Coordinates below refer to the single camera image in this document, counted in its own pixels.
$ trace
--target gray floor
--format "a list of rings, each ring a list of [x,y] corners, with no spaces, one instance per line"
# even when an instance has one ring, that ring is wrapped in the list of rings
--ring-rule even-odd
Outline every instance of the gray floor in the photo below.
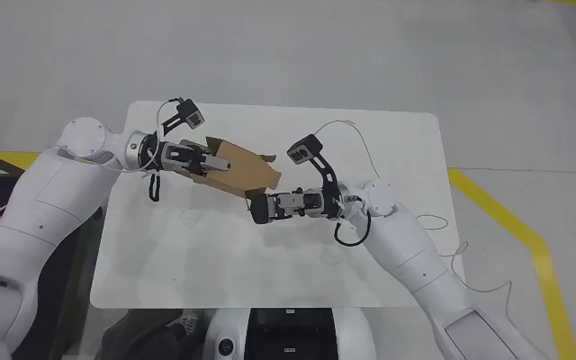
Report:
[[[548,241],[576,330],[575,8],[530,0],[4,2],[0,150],[42,150],[79,116],[120,131],[132,101],[174,95],[434,113],[447,164],[479,168],[466,174]],[[513,279],[512,317],[555,358],[529,252],[457,190],[453,197],[461,240],[471,242],[469,282]],[[502,293],[480,300],[503,311]],[[421,310],[368,311],[380,358],[440,358]],[[101,315],[91,311],[80,353],[94,351]]]

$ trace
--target white cable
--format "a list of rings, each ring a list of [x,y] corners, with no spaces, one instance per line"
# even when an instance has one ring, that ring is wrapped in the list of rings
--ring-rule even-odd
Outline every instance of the white cable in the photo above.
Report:
[[[462,244],[460,244],[460,246],[456,249],[456,251],[451,254],[451,255],[439,255],[440,257],[451,257],[452,259],[450,260],[450,269],[452,270],[452,273],[454,273],[454,275],[458,278],[458,280],[460,281],[460,283],[462,285],[464,285],[466,288],[472,290],[473,292],[477,292],[477,293],[494,293],[500,289],[502,289],[505,286],[508,286],[508,291],[506,292],[506,303],[504,304],[504,314],[506,315],[506,319],[508,319],[508,321],[510,321],[510,324],[512,324],[512,326],[514,327],[514,329],[516,329],[516,331],[522,335],[522,337],[532,346],[534,347],[540,354],[542,354],[542,356],[544,356],[546,359],[550,360],[550,357],[548,357],[548,355],[542,351],[542,349],[540,349],[540,347],[536,346],[536,344],[534,344],[526,335],[524,335],[522,333],[522,331],[520,331],[520,329],[518,328],[518,326],[514,323],[514,321],[512,321],[512,318],[510,317],[509,314],[509,304],[510,304],[510,295],[512,294],[512,280],[507,280],[505,281],[502,285],[500,286],[496,286],[495,288],[492,289],[477,289],[474,287],[471,287],[469,284],[465,283],[464,280],[462,280],[462,277],[460,277],[460,275],[455,271],[454,269],[454,261],[456,259],[456,257],[458,255],[461,255],[466,249],[468,248],[468,241],[463,242]]]
[[[420,214],[419,216],[416,217],[416,219],[420,219],[420,218],[436,218],[436,219],[440,219],[442,221],[444,221],[444,225],[438,228],[424,228],[426,230],[430,230],[430,231],[436,231],[436,230],[441,230],[441,229],[445,229],[448,227],[448,220],[444,219],[442,216],[438,216],[438,215],[434,215],[434,214]]]
[[[356,127],[356,124],[353,121],[350,120],[333,120],[333,121],[329,121],[327,123],[325,123],[324,125],[320,126],[320,128],[318,130],[316,130],[316,132],[314,132],[314,135],[318,134],[322,129],[324,129],[325,127],[327,127],[328,125],[330,125],[331,123],[334,122],[342,122],[348,126],[350,126],[351,128],[353,128],[354,130],[356,130],[356,132],[358,133],[358,135],[360,135],[360,138],[362,139],[362,142],[364,143],[364,148],[366,149],[366,154],[368,154],[368,159],[370,160],[370,164],[372,165],[372,169],[374,170],[374,172],[376,173],[376,175],[378,176],[378,178],[380,178],[380,175],[378,174],[378,171],[376,170],[376,166],[374,166],[374,162],[372,161],[372,156],[370,155],[370,149],[368,148],[368,145],[366,144],[366,141],[364,139],[364,136],[362,135],[362,132],[360,132],[360,130]],[[434,215],[434,214],[421,214],[419,216],[416,217],[416,219],[419,218],[423,218],[423,217],[432,217],[432,218],[437,218],[440,220],[443,220],[445,222],[444,226],[438,227],[438,228],[425,228],[426,230],[430,230],[430,231],[434,231],[434,230],[441,230],[444,229],[448,226],[449,222],[447,219],[443,218],[442,216],[439,215]],[[450,269],[452,270],[452,272],[454,273],[454,275],[456,275],[456,277],[458,278],[458,280],[460,281],[460,283],[462,285],[464,285],[467,289],[472,290],[473,292],[477,292],[477,293],[494,293],[498,290],[500,290],[501,288],[508,286],[508,292],[506,293],[506,304],[504,305],[504,313],[506,314],[506,318],[508,319],[508,321],[510,321],[510,324],[512,324],[512,326],[514,327],[514,329],[516,329],[516,331],[522,335],[523,338],[526,339],[526,341],[532,346],[534,347],[538,352],[540,352],[540,354],[542,354],[547,360],[550,360],[550,357],[548,357],[548,355],[542,351],[540,349],[540,347],[536,346],[532,341],[530,341],[530,339],[528,337],[526,337],[522,331],[520,331],[520,329],[518,328],[518,326],[514,323],[514,321],[512,321],[512,318],[510,317],[509,314],[509,303],[510,303],[510,295],[512,294],[512,280],[507,280],[506,282],[504,282],[502,285],[497,286],[493,289],[488,289],[488,290],[484,290],[484,289],[476,289],[474,287],[471,287],[470,285],[468,285],[467,283],[464,282],[464,280],[462,280],[462,277],[460,277],[460,275],[455,271],[454,269],[454,261],[456,259],[456,257],[458,255],[461,255],[466,249],[468,248],[468,241],[463,242],[462,244],[460,244],[460,246],[456,249],[456,251],[451,254],[451,255],[439,255],[440,257],[451,257],[451,261],[450,261]]]
[[[354,130],[356,130],[356,132],[358,133],[358,135],[360,135],[360,139],[362,139],[362,142],[364,143],[364,148],[366,149],[366,154],[368,154],[368,159],[370,160],[370,165],[372,165],[372,169],[374,170],[374,172],[376,173],[376,176],[378,176],[378,178],[380,178],[380,174],[378,174],[378,170],[376,170],[376,166],[374,165],[374,162],[372,161],[372,155],[370,154],[370,149],[368,148],[368,145],[366,144],[366,140],[364,139],[364,136],[362,135],[362,132],[360,132],[360,130],[356,127],[356,124],[351,121],[351,120],[333,120],[333,121],[328,121],[327,123],[325,123],[324,125],[320,126],[320,128],[318,130],[316,130],[316,132],[314,132],[314,135],[318,134],[322,129],[326,128],[328,125],[330,125],[331,123],[334,122],[342,122],[343,124],[348,125],[349,127],[353,128]]]
[[[162,108],[166,105],[170,103],[170,101],[165,101],[163,102],[160,107],[158,108],[158,111],[156,112],[156,127],[157,127],[157,136],[156,136],[156,150],[154,151],[154,155],[150,158],[150,161],[148,163],[146,163],[145,166],[137,168],[136,170],[124,170],[124,169],[117,169],[114,167],[109,167],[103,164],[98,164],[94,161],[90,161],[90,160],[85,160],[81,157],[79,157],[78,155],[76,155],[73,151],[71,151],[68,148],[64,148],[64,147],[57,147],[60,149],[63,149],[64,151],[66,151],[68,154],[70,154],[71,156],[75,157],[75,158],[80,158],[82,159],[82,162],[84,163],[88,163],[88,164],[92,164],[92,165],[96,165],[98,167],[102,167],[105,168],[107,170],[112,170],[112,171],[116,171],[118,173],[138,173],[139,171],[145,170],[146,167],[148,167],[150,164],[152,164],[153,162],[156,162],[155,158],[156,155],[158,154],[158,150],[160,149],[160,137],[164,138],[164,133],[161,131],[161,127],[160,127],[160,111],[162,110]]]

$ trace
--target black cable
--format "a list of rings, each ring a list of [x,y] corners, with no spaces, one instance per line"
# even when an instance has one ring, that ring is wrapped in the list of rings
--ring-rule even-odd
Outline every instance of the black cable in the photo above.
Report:
[[[148,197],[151,201],[157,203],[160,200],[160,176],[152,174],[150,177],[150,186],[148,187]]]
[[[368,217],[368,222],[366,223],[366,233],[362,236],[360,240],[351,244],[340,240],[338,238],[338,230],[340,229],[341,224],[337,223],[336,228],[334,229],[334,239],[336,240],[336,242],[348,248],[353,248],[357,247],[358,245],[362,245],[362,243],[364,243],[366,239],[368,239],[368,235],[370,235],[370,226],[372,225],[372,216],[370,215],[370,212],[368,210],[366,210],[366,216]]]

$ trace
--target camera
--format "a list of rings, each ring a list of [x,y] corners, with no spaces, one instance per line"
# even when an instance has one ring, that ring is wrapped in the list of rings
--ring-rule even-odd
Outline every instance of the camera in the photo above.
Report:
[[[286,154],[288,154],[288,157],[290,157],[294,164],[299,165],[317,157],[321,150],[322,143],[316,136],[310,134],[290,146]]]
[[[190,126],[192,130],[196,129],[204,123],[204,118],[200,113],[200,110],[198,110],[196,104],[190,99],[187,99],[177,105],[176,110],[178,111],[180,119],[187,122],[188,126]]]

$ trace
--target cardboard flap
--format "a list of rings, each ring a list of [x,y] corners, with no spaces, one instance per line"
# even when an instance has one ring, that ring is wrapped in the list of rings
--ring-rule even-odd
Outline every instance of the cardboard flap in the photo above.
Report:
[[[206,145],[208,145],[208,149],[212,150],[212,153],[215,153],[216,151],[218,151],[218,148],[220,147],[220,144],[223,141],[224,140],[222,140],[222,139],[213,138],[210,136],[206,137]]]
[[[276,155],[260,155],[260,157],[267,163],[273,163],[276,160]]]
[[[221,141],[215,156],[230,162],[228,171],[211,171],[210,178],[227,185],[251,190],[260,187],[275,189],[281,173],[273,170],[262,158],[227,141]]]
[[[252,199],[252,196],[256,195],[256,194],[263,194],[266,192],[266,188],[265,187],[261,187],[259,189],[254,189],[254,190],[246,190],[244,192],[244,195],[246,196],[247,199]]]

